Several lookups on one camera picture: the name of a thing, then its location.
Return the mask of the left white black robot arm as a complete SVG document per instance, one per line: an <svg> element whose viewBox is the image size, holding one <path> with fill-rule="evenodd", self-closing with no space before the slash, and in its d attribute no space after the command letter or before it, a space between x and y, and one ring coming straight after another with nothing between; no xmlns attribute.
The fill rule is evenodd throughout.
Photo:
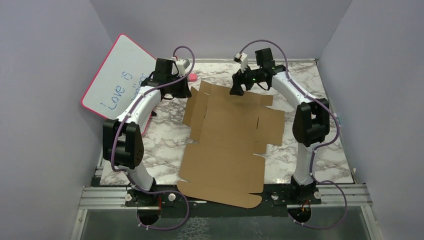
<svg viewBox="0 0 424 240"><path fill-rule="evenodd" d="M102 126L103 159L110 162L113 172L125 174L139 191L138 199L147 206L155 203L157 191L153 188L154 177L142 163L145 151L142 128L165 95L191 97L188 78L182 76L170 82L146 78L130 105L117 118L106 119Z"/></svg>

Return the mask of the brown cardboard box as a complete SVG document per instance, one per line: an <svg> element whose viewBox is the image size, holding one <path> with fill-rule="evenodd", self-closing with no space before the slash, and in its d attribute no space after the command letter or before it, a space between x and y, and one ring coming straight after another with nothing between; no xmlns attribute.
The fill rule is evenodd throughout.
<svg viewBox="0 0 424 240"><path fill-rule="evenodd" d="M285 112L272 95L245 92L202 81L192 88L183 124L191 143L183 153L178 190L185 196L245 209L257 207L264 190L264 154L281 146Z"/></svg>

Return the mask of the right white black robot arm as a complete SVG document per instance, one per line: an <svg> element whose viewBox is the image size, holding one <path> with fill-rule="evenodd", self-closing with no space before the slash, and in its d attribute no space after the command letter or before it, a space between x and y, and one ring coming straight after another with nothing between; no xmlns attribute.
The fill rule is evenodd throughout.
<svg viewBox="0 0 424 240"><path fill-rule="evenodd" d="M287 70L276 72L273 68L238 70L232 75L229 93L243 96L253 85L262 82L277 90L295 109L292 133L298 143L298 152L288 196L292 202L300 204L316 190L314 158L316 148L330 132L329 102L306 91Z"/></svg>

